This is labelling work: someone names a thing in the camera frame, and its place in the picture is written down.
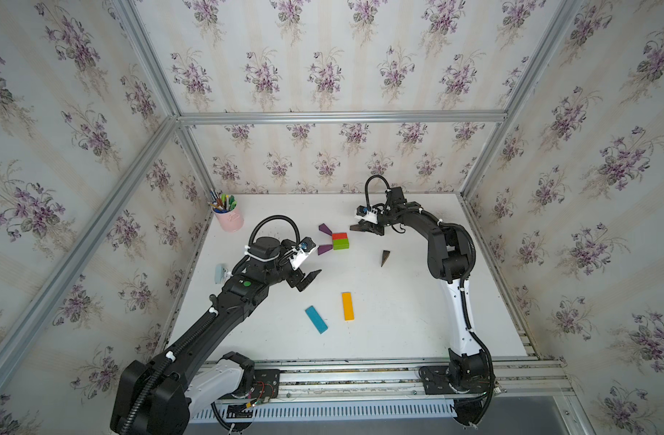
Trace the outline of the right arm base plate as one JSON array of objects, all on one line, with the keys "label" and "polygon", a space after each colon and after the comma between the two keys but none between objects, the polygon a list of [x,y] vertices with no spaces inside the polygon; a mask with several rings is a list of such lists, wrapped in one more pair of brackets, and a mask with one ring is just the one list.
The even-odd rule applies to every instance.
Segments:
[{"label": "right arm base plate", "polygon": [[488,369],[465,369],[457,365],[422,366],[418,371],[426,395],[491,393],[495,382]]}]

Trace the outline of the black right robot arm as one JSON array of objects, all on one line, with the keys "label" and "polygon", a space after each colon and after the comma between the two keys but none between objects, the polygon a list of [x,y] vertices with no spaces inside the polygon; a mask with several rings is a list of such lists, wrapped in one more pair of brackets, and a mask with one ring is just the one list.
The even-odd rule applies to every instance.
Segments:
[{"label": "black right robot arm", "polygon": [[470,276],[476,266],[476,247],[467,229],[445,222],[421,204],[409,201],[404,190],[381,175],[364,185],[365,204],[357,208],[357,224],[350,228],[383,237],[387,228],[408,227],[427,242],[428,271],[447,300],[449,368],[446,377],[456,393],[489,394],[495,387],[493,359],[473,324]]}]

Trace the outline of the green rectangular block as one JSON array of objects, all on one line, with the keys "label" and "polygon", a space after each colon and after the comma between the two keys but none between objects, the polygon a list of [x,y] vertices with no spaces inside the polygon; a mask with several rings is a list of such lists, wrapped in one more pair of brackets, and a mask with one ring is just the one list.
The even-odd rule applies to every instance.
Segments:
[{"label": "green rectangular block", "polygon": [[344,250],[349,249],[349,240],[348,239],[334,239],[333,240],[333,249],[334,250]]}]

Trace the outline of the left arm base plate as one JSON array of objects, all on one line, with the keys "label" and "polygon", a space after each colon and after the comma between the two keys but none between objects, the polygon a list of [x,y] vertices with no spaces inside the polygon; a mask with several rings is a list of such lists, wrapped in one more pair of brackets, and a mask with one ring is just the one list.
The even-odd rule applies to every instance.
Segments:
[{"label": "left arm base plate", "polygon": [[245,370],[238,388],[223,395],[221,400],[269,402],[278,397],[280,380],[281,371],[277,369]]}]

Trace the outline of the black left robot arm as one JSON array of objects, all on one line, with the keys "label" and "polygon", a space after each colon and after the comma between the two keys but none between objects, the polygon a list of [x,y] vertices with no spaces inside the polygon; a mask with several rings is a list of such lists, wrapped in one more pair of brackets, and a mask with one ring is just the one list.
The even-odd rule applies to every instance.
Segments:
[{"label": "black left robot arm", "polygon": [[221,342],[285,282],[304,291],[319,272],[301,266],[316,250],[293,219],[272,215],[256,225],[221,292],[210,307],[166,350],[149,362],[135,360],[121,374],[110,428],[117,434],[182,434],[192,415],[226,395],[246,397],[254,386],[254,363],[225,353],[209,371],[202,367]]}]

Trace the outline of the yellow long block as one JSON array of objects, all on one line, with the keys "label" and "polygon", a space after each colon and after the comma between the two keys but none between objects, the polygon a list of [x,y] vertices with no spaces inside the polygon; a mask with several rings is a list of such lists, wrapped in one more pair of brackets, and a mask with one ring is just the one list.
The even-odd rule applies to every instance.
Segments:
[{"label": "yellow long block", "polygon": [[355,320],[355,312],[353,306],[352,295],[349,292],[345,292],[341,295],[342,297],[342,306],[343,306],[343,315],[346,322]]}]

